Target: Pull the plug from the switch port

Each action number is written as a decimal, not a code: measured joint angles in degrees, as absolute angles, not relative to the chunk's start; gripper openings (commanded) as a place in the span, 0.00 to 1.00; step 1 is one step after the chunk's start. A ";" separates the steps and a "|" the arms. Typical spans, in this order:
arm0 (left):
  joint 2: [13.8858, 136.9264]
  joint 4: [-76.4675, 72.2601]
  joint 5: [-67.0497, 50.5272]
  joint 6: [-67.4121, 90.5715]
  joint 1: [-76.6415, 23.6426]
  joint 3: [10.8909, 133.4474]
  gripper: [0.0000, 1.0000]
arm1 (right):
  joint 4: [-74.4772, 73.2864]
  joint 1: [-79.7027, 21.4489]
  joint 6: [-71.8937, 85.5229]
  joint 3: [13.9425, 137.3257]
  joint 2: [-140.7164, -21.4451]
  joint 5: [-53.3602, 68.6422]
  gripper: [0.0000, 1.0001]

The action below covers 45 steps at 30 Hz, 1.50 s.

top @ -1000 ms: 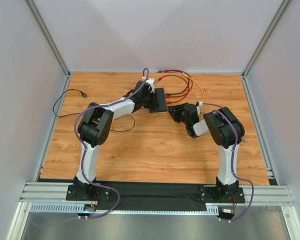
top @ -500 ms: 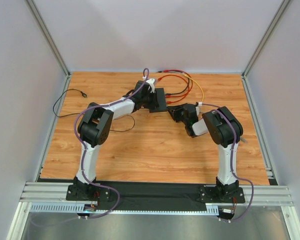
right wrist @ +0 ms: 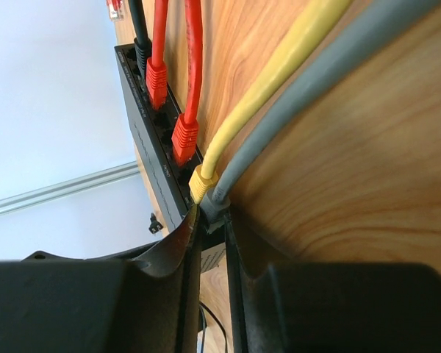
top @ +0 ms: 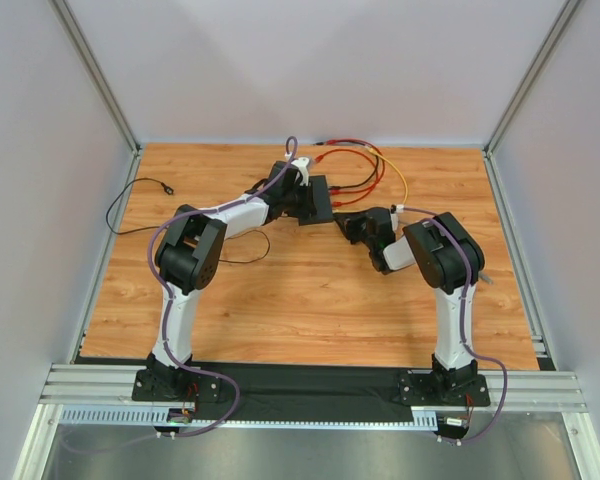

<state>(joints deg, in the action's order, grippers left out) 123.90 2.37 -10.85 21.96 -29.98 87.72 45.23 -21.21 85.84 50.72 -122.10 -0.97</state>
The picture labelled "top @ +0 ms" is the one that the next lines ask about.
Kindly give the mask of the black network switch box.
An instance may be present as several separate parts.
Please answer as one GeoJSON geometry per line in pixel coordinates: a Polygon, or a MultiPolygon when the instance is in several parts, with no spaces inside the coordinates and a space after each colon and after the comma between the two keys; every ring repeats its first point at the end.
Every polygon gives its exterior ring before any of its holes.
{"type": "Polygon", "coordinates": [[[330,191],[324,175],[310,176],[308,185],[300,188],[295,218],[300,226],[334,221],[330,191]]]}

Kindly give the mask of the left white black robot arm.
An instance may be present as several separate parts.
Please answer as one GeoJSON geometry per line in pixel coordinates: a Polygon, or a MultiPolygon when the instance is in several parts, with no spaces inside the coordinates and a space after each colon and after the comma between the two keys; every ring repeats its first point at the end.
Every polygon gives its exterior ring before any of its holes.
{"type": "Polygon", "coordinates": [[[237,198],[206,208],[182,205],[158,227],[148,246],[152,275],[162,288],[159,333],[149,359],[183,369],[202,292],[214,278],[225,241],[283,215],[307,219],[317,211],[310,157],[276,162],[267,178],[237,198]]]}

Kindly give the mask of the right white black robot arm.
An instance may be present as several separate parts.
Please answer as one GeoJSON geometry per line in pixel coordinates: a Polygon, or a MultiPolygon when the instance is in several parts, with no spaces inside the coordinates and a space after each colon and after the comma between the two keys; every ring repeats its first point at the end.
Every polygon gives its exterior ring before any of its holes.
{"type": "Polygon", "coordinates": [[[472,349],[472,302],[485,266],[482,249],[450,212],[425,217],[397,234],[400,206],[336,213],[334,220],[352,244],[369,250],[376,271],[388,275],[413,265],[435,294],[437,340],[432,377],[445,389],[477,378],[472,349]]]}

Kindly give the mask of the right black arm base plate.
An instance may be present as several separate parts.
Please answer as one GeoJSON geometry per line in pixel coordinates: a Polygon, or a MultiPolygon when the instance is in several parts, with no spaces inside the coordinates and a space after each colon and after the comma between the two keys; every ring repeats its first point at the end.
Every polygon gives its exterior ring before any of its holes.
{"type": "Polygon", "coordinates": [[[457,375],[404,370],[398,375],[399,400],[408,406],[487,407],[486,378],[478,373],[457,375]]]}

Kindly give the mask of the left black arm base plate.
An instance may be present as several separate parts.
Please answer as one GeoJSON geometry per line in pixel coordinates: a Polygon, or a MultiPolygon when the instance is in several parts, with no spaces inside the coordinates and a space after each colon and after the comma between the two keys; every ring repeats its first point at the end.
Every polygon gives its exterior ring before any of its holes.
{"type": "Polygon", "coordinates": [[[140,402],[216,403],[223,381],[218,377],[194,374],[181,369],[140,370],[136,374],[131,398],[140,402]]]}

